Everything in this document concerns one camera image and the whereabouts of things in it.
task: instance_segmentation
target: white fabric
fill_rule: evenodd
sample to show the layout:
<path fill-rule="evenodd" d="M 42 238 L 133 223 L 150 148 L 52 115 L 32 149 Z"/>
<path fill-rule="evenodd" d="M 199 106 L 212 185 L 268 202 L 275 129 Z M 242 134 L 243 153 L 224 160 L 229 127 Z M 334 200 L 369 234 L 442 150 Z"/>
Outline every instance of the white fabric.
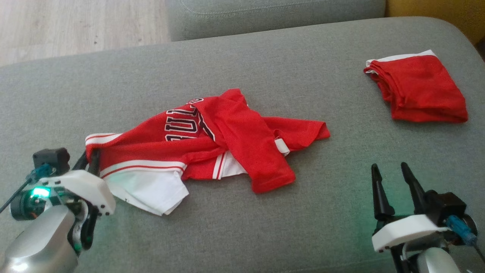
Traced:
<path fill-rule="evenodd" d="M 282 138 L 275 140 L 276 147 L 278 147 L 278 151 L 283 154 L 283 156 L 287 156 L 290 153 L 288 146 L 286 146 L 285 141 Z"/>
<path fill-rule="evenodd" d="M 239 162 L 234 158 L 231 152 L 227 151 L 225 152 L 225 154 L 226 155 L 224 156 L 224 162 L 221 167 L 221 175 L 218 179 L 241 173 L 247 173 L 246 170 L 241 166 L 241 164 L 239 164 Z"/>
<path fill-rule="evenodd" d="M 221 169 L 224 168 L 223 161 L 227 157 L 228 153 L 230 154 L 229 151 L 226 151 L 225 153 L 220 154 L 215 160 L 214 171 L 212 172 L 212 179 L 221 179 L 222 177 Z"/>
<path fill-rule="evenodd" d="M 389 62 L 389 61 L 395 61 L 395 60 L 401 60 L 401 59 L 405 59 L 405 58 L 409 58 L 409 57 L 416 57 L 416 56 L 427 56 L 427 55 L 431 55 L 431 56 L 435 56 L 435 53 L 431 50 L 426 50 L 426 51 L 423 51 L 421 53 L 417 53 L 417 54 L 401 54 L 401 55 L 394 55 L 394 56 L 389 56 L 389 57 L 385 57 L 385 58 L 381 58 L 381 59 L 371 59 L 371 60 L 367 60 L 365 62 L 365 66 L 366 67 L 369 67 L 371 66 L 371 62 L 372 61 L 378 61 L 378 62 Z M 369 73 L 375 73 L 377 74 L 377 72 L 375 72 L 374 70 L 368 70 L 366 71 L 367 74 Z"/>
<path fill-rule="evenodd" d="M 114 172 L 105 178 L 112 194 L 156 215 L 169 214 L 189 194 L 179 171 Z"/>
<path fill-rule="evenodd" d="M 111 165 L 99 173 L 101 178 L 106 178 L 112 173 L 126 171 L 184 171 L 187 165 L 179 161 L 154 161 L 154 160 L 130 160 Z"/>

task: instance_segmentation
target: black and white lettering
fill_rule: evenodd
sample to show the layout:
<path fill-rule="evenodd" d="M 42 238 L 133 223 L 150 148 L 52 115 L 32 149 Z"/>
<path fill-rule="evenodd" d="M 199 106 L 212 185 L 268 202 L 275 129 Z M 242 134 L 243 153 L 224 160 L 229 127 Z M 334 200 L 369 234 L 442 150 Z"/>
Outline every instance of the black and white lettering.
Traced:
<path fill-rule="evenodd" d="M 204 101 L 203 98 L 200 98 L 200 99 L 192 99 L 187 104 L 194 104 L 194 103 L 202 102 L 202 101 Z"/>
<path fill-rule="evenodd" d="M 167 117 L 167 124 L 165 124 L 165 131 L 177 131 L 177 132 L 187 132 L 196 133 L 197 124 L 195 120 L 192 119 L 174 119 L 172 117 Z"/>
<path fill-rule="evenodd" d="M 192 137 L 192 136 L 178 136 L 178 135 L 166 135 L 165 136 L 165 139 L 167 141 L 182 140 L 182 139 L 191 139 L 191 138 L 195 138 L 195 137 Z"/>
<path fill-rule="evenodd" d="M 215 135 L 214 135 L 214 133 L 209 129 L 209 127 L 207 126 L 207 124 L 204 122 L 204 118 L 202 117 L 202 115 L 200 114 L 200 112 L 198 113 L 198 117 L 199 117 L 199 126 L 200 126 L 200 128 L 202 128 L 202 130 L 204 130 L 204 132 L 206 132 L 206 134 L 213 141 L 215 141 Z"/>
<path fill-rule="evenodd" d="M 182 110 L 182 109 L 168 110 L 167 115 L 181 114 L 181 115 L 188 115 L 188 116 L 192 116 L 192 117 L 197 116 L 197 112 L 198 112 L 197 108 L 193 107 L 192 105 L 190 105 L 190 108 L 191 108 L 191 110 Z"/>

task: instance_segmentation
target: gray couch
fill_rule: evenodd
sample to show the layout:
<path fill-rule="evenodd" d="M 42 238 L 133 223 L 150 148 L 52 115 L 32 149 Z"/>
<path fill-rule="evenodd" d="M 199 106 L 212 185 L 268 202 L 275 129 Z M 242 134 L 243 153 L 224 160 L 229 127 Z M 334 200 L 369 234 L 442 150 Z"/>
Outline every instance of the gray couch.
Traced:
<path fill-rule="evenodd" d="M 167 0 L 172 41 L 384 16 L 386 0 Z"/>
<path fill-rule="evenodd" d="M 467 99 L 465 124 L 393 121 L 365 61 L 432 49 Z M 78 272 L 388 273 L 373 251 L 370 167 L 378 163 L 397 214 L 412 213 L 399 164 L 425 189 L 452 191 L 479 227 L 483 210 L 485 63 L 454 26 L 377 18 L 53 58 L 0 68 L 0 200 L 31 155 L 90 133 L 123 132 L 189 99 L 240 88 L 264 116 L 327 122 L 330 139 L 290 154 L 296 182 L 255 195 L 246 175 L 188 181 L 190 195 L 158 217 L 117 200 Z M 0 215 L 0 253 L 27 225 Z M 485 272 L 452 248 L 465 272 Z"/>

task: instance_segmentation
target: white trim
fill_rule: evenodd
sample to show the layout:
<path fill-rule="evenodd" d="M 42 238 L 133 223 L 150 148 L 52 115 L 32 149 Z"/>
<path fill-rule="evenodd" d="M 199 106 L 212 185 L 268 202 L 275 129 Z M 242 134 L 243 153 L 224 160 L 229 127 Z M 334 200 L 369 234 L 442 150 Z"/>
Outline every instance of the white trim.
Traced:
<path fill-rule="evenodd" d="M 367 70 L 365 73 L 366 74 L 374 73 L 374 74 L 379 75 L 379 73 L 377 73 L 377 72 L 375 72 L 375 70 L 371 70 L 371 69 L 370 70 Z"/>
<path fill-rule="evenodd" d="M 90 144 L 104 144 L 115 140 L 122 134 L 92 134 L 86 137 L 86 145 Z"/>
<path fill-rule="evenodd" d="M 427 55 L 431 55 L 431 56 L 435 56 L 436 57 L 436 55 L 434 54 L 433 51 L 426 50 L 426 51 L 423 51 L 423 52 L 418 53 L 418 54 L 401 54 L 401 55 L 389 56 L 389 57 L 385 57 L 385 58 L 381 58 L 381 59 L 377 59 L 377 60 L 376 59 L 367 60 L 365 62 L 365 66 L 366 67 L 369 67 L 371 65 L 371 62 L 372 61 L 390 62 L 390 61 L 401 60 L 401 59 L 405 59 L 405 58 L 409 58 L 409 57 L 427 56 Z"/>
<path fill-rule="evenodd" d="M 130 160 L 111 165 L 103 169 L 99 176 L 105 179 L 106 175 L 123 171 L 179 171 L 183 172 L 187 165 L 179 161 Z"/>
<path fill-rule="evenodd" d="M 219 172 L 219 169 L 220 169 L 219 167 L 221 166 L 222 156 L 224 154 L 225 153 L 218 155 L 217 159 L 215 160 L 214 171 L 212 172 L 212 179 L 217 179 L 217 173 Z"/>
<path fill-rule="evenodd" d="M 287 156 L 290 153 L 290 149 L 286 146 L 285 141 L 282 138 L 278 138 L 275 140 L 276 147 L 278 151 L 283 154 L 283 156 Z"/>
<path fill-rule="evenodd" d="M 224 165 L 226 164 L 227 161 L 227 154 L 230 153 L 229 151 L 226 151 L 224 155 L 222 156 L 222 163 L 221 163 L 221 170 L 219 171 L 219 176 L 217 177 L 218 180 L 222 179 L 222 172 L 224 170 Z"/>

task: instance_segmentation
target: folded red shorts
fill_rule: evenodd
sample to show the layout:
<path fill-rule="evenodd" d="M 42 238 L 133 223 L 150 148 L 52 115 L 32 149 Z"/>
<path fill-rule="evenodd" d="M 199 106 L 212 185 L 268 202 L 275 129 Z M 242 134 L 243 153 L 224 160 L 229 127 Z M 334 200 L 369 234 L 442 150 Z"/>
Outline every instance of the folded red shorts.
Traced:
<path fill-rule="evenodd" d="M 390 103 L 393 119 L 413 122 L 466 122 L 465 98 L 431 51 L 366 62 L 364 72 Z"/>

